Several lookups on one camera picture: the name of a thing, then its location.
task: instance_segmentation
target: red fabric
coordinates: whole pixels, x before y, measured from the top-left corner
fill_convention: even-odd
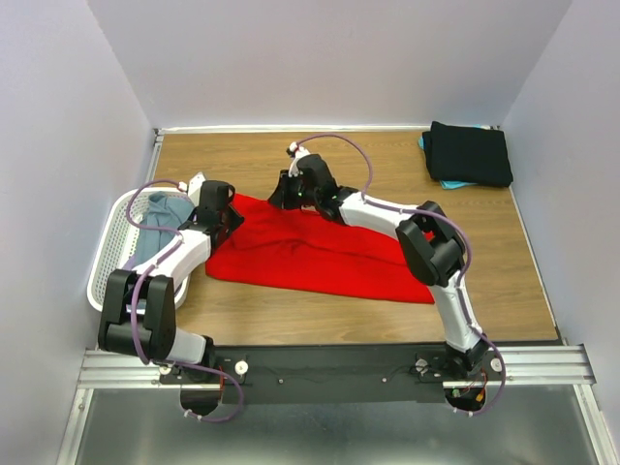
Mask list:
[[[237,194],[245,222],[206,262],[217,279],[316,293],[433,303],[394,239],[330,223],[313,211],[281,210]]]

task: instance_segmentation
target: gray floor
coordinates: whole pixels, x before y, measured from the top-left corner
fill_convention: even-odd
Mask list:
[[[413,402],[247,406],[226,424],[182,416],[178,391],[95,393],[78,462],[97,464],[596,463],[572,387],[508,387],[490,412]]]

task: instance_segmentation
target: folded black t-shirt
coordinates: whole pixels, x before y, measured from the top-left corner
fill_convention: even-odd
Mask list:
[[[426,167],[433,179],[508,187],[512,183],[504,132],[433,121],[422,134]]]

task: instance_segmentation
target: plastic basket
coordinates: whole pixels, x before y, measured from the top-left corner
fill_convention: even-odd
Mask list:
[[[136,250],[136,242],[138,241],[140,230],[131,226],[125,218],[127,204],[135,192],[136,190],[133,190],[123,195],[112,206],[112,210],[106,221],[106,228],[99,241],[93,268],[90,271],[86,293],[90,304],[100,312],[104,305],[104,296],[106,295],[106,284],[109,275],[115,269],[125,265]],[[154,192],[163,192],[168,196],[181,197],[189,200],[185,194],[174,188],[146,188],[139,194],[132,205],[132,218],[137,223],[141,221],[142,216],[148,208],[148,196]],[[185,301],[188,286],[189,276],[183,280],[174,294],[174,306],[176,308],[180,307],[183,301]]]

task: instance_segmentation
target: stack of folded clothes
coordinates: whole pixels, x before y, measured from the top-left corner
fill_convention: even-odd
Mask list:
[[[433,121],[420,146],[430,177],[446,189],[470,184],[508,187],[512,183],[504,132],[448,126]]]

